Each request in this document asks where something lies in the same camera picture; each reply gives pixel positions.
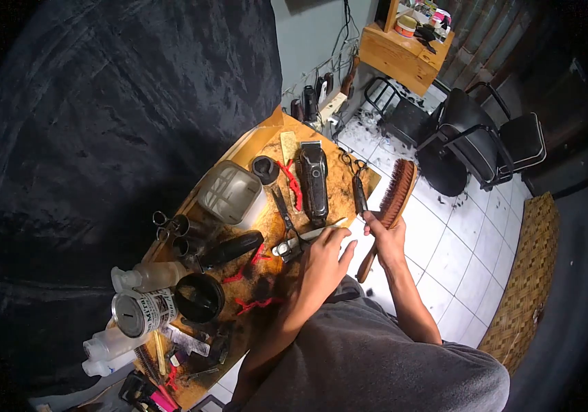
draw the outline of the thinning scissors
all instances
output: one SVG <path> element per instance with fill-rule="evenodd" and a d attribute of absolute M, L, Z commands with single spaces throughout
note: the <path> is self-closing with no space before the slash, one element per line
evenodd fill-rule
<path fill-rule="evenodd" d="M 362 187 L 362 181 L 360 180 L 360 174 L 363 170 L 367 169 L 367 162 L 364 160 L 351 160 L 351 156 L 348 152 L 342 148 L 339 148 L 342 154 L 339 156 L 340 160 L 348 167 L 351 168 L 353 178 L 351 179 L 351 185 L 353 186 L 353 201 L 356 205 L 356 214 L 362 216 L 363 212 L 367 210 L 367 197 L 365 196 L 365 190 Z"/>

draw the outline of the plastic container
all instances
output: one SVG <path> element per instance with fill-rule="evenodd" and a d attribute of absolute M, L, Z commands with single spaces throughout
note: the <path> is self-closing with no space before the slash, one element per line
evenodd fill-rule
<path fill-rule="evenodd" d="M 123 334 L 120 328 L 111 328 L 92 335 L 91 340 L 84 342 L 84 351 L 91 362 L 110 361 L 123 353 L 133 351 L 149 339 L 149 335 L 132 339 Z"/>
<path fill-rule="evenodd" d="M 257 176 L 223 160 L 205 176 L 197 201 L 224 224 L 247 230 L 264 210 L 266 192 Z"/>
<path fill-rule="evenodd" d="M 134 351 L 128 351 L 111 360 L 98 360 L 97 362 L 86 360 L 81 364 L 81 367 L 88 376 L 108 376 L 119 368 L 132 363 L 135 359 Z"/>
<path fill-rule="evenodd" d="M 173 293 L 165 288 L 146 293 L 117 293 L 111 300 L 111 314 L 123 334 L 128 337 L 144 337 L 160 326 L 174 321 L 178 312 L 173 302 Z"/>
<path fill-rule="evenodd" d="M 395 24 L 395 31 L 404 37 L 413 37 L 415 33 L 415 27 L 417 25 L 417 21 L 411 16 L 406 16 L 405 14 L 402 17 L 399 17 L 397 20 L 397 24 Z"/>
<path fill-rule="evenodd" d="M 186 273 L 180 262 L 139 263 L 132 270 L 111 269 L 111 281 L 117 293 L 132 289 L 146 293 L 175 286 Z"/>

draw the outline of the black cloth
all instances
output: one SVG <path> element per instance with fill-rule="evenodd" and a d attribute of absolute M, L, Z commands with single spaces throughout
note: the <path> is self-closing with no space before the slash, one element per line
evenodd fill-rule
<path fill-rule="evenodd" d="M 270 2 L 44 2 L 0 69 L 0 353 L 70 393 L 131 268 L 282 86 Z"/>

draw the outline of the plastic bottle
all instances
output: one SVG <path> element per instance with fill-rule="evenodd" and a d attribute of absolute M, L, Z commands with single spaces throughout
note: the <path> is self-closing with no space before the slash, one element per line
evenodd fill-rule
<path fill-rule="evenodd" d="M 129 289 L 146 293 L 175 286 L 186 273 L 180 262 L 139 263 L 132 270 L 111 269 L 111 281 L 117 293 Z"/>
<path fill-rule="evenodd" d="M 110 361 L 125 352 L 133 351 L 150 339 L 150 334 L 131 338 L 123 334 L 120 328 L 106 329 L 92 335 L 84 342 L 84 351 L 91 362 Z"/>
<path fill-rule="evenodd" d="M 135 359 L 136 354 L 134 351 L 128 351 L 111 360 L 98 360 L 97 362 L 86 360 L 81 364 L 81 367 L 88 376 L 108 376 Z"/>

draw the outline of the power strip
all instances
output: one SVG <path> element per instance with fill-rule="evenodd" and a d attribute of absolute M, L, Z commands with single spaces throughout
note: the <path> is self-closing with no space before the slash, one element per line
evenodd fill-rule
<path fill-rule="evenodd" d="M 312 125 L 317 130 L 321 130 L 322 127 L 326 124 L 326 122 L 328 122 L 328 119 L 333 114 L 335 114 L 335 112 L 337 112 L 339 110 L 339 108 L 341 107 L 342 103 L 344 103 L 346 101 L 347 101 L 347 95 L 342 92 L 338 92 L 337 95 L 330 102 L 328 102 L 325 106 L 323 106 L 323 108 L 319 111 L 319 118 L 320 119 L 318 119 Z"/>

